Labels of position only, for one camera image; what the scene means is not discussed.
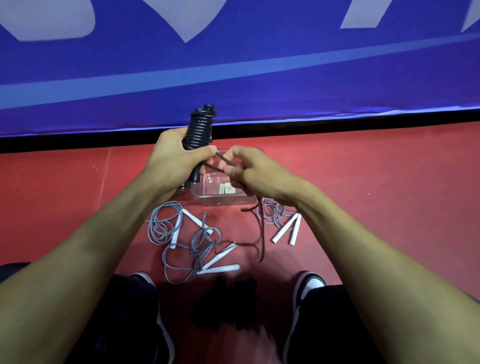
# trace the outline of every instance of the paper tag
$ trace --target paper tag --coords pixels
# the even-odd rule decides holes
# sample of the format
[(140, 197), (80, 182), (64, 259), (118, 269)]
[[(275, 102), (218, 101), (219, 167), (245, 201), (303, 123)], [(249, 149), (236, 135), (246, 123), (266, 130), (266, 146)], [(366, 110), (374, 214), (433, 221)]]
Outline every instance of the paper tag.
[(232, 187), (232, 185), (231, 185), (230, 183), (226, 183), (226, 184), (225, 184), (225, 193), (226, 193), (226, 194), (234, 194), (234, 193), (236, 193), (235, 187)]

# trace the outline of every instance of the leg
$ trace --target leg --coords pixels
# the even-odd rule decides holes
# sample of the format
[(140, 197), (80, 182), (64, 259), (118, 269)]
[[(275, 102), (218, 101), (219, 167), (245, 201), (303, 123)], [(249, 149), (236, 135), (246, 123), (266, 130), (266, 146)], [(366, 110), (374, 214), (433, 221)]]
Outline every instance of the leg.
[(322, 277), (301, 275), (293, 295), (293, 325), (285, 344), (284, 364), (386, 363), (343, 285), (326, 286)]
[[(28, 263), (0, 266), (0, 283)], [(171, 364), (174, 349), (145, 273), (114, 275), (66, 363)]]

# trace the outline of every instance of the plastic box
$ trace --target plastic box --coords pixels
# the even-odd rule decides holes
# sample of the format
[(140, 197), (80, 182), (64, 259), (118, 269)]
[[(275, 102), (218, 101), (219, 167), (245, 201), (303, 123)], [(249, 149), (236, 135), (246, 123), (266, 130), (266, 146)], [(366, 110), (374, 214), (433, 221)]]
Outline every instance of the plastic box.
[[(220, 154), (224, 154), (228, 149), (219, 149), (218, 151)], [(213, 166), (217, 167), (220, 160), (218, 156), (215, 156)], [(241, 163), (238, 158), (232, 162), (237, 165)], [(206, 167), (206, 173), (200, 177), (200, 183), (190, 185), (190, 192), (195, 199), (200, 200), (203, 206), (255, 205), (257, 203), (255, 196), (247, 196), (238, 188), (235, 189), (234, 194), (219, 194), (220, 184), (230, 182), (230, 177), (222, 172)]]

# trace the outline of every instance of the red floor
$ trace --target red floor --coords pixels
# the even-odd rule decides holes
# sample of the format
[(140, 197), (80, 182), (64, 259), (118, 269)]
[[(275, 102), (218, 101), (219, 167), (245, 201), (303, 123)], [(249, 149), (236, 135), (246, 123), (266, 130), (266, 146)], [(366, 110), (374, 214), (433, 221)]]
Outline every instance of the red floor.
[[(294, 173), (315, 182), (367, 228), (469, 294), (480, 297), (480, 122), (411, 129), (218, 140), (259, 146)], [(0, 155), (0, 264), (40, 258), (113, 198), (142, 169), (152, 146), (62, 150)], [(227, 240), (258, 238), (258, 225), (238, 206), (190, 206)], [(179, 241), (195, 226), (185, 221)], [(272, 237), (275, 229), (267, 228)], [(301, 270), (339, 283), (332, 265), (302, 223), (295, 247), (284, 236), (267, 243), (265, 261), (237, 248), (222, 264), (240, 263), (232, 279), (253, 276), (261, 325), (237, 333), (192, 327), (189, 315), (214, 275), (186, 284), (165, 283), (162, 247), (152, 245), (145, 225), (118, 273), (147, 271), (159, 285), (162, 317), (176, 344), (176, 363), (279, 363), (290, 325), (290, 293)], [(171, 256), (189, 264), (186, 251)]]

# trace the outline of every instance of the shoe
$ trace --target shoe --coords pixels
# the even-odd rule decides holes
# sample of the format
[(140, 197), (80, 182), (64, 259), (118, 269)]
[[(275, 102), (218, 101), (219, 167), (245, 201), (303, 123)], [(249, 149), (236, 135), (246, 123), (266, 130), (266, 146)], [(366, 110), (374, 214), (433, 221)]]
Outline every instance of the shoe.
[(297, 325), (297, 321), (299, 319), (299, 308), (303, 303), (303, 300), (307, 296), (307, 293), (315, 288), (325, 287), (324, 279), (313, 272), (305, 272), (303, 273), (298, 281), (295, 284), (295, 288), (293, 290), (293, 297), (292, 297), (292, 306), (293, 306), (293, 323), (292, 328), (290, 329), (290, 333), (288, 334), (287, 341), (285, 342), (285, 347), (283, 349), (283, 364), (287, 364), (287, 354), (288, 354), (288, 347), (290, 346), (290, 338), (295, 331), (295, 326)]
[[(144, 272), (130, 274), (130, 277), (134, 277), (145, 283), (149, 283), (156, 288), (155, 283), (153, 283), (152, 279)], [(172, 364), (173, 358), (175, 357), (175, 347), (173, 346), (173, 341), (167, 330), (165, 330), (165, 326), (163, 325), (162, 319), (160, 318), (160, 305), (158, 306), (158, 316), (156, 317), (156, 323), (161, 329), (161, 335), (159, 335), (159, 337), (163, 338), (164, 341), (160, 340), (160, 342), (158, 343), (154, 363)], [(164, 353), (164, 358), (159, 357), (159, 355), (162, 355), (162, 353)]]

